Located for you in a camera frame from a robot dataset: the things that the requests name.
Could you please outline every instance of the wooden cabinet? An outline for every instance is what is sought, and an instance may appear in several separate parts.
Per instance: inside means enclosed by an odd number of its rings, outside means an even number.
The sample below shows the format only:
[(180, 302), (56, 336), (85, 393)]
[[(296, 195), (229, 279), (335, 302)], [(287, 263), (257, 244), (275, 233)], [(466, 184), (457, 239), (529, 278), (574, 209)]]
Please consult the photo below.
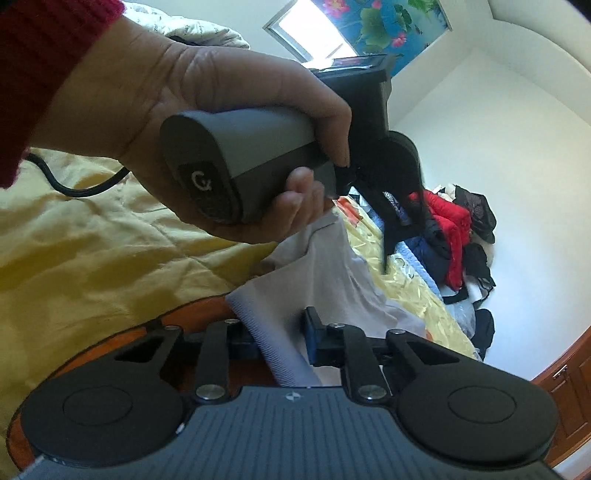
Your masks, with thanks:
[(558, 405), (560, 424), (547, 458), (554, 466), (591, 439), (591, 328), (533, 382)]

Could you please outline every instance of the cabinet handle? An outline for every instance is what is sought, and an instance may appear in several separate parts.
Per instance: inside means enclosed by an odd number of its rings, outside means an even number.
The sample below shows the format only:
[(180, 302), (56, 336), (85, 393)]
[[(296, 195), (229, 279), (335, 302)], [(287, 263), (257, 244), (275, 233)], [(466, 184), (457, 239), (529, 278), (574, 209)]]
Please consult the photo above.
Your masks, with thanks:
[(554, 375), (552, 375), (552, 380), (556, 380), (560, 375), (569, 373), (569, 366), (565, 365), (560, 370), (558, 370)]

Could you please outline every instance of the lotus painting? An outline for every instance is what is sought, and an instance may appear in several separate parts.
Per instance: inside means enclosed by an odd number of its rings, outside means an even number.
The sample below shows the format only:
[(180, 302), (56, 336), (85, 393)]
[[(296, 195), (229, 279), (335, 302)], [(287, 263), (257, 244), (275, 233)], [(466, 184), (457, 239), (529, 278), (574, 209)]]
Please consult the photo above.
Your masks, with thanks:
[(313, 0), (359, 54), (392, 53), (398, 73), (448, 25), (437, 0)]

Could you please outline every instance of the yellow blanket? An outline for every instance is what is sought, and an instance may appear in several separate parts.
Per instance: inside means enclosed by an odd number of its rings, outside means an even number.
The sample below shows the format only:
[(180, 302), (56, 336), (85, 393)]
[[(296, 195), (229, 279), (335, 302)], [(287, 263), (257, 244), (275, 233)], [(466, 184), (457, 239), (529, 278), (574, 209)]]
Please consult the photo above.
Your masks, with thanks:
[[(120, 165), (105, 158), (37, 151), (64, 184), (98, 184)], [(241, 245), (181, 223), (129, 176), (89, 199), (53, 191), (34, 165), (0, 190), (0, 434), (54, 369), (82, 349), (249, 278), (274, 245)], [(352, 246), (379, 264), (379, 232), (348, 225)], [(386, 295), (425, 319), (438, 343), (466, 355), (468, 339), (423, 281), (393, 268), (374, 278)], [(0, 479), (16, 474), (0, 447)]]

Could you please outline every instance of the red sweater cuff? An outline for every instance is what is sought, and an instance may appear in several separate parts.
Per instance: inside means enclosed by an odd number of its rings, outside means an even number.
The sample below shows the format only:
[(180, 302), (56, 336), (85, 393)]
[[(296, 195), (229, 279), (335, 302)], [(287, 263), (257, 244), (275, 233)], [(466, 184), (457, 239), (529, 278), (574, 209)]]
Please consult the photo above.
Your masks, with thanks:
[(0, 187), (61, 84), (125, 7), (119, 0), (17, 0), (0, 13)]

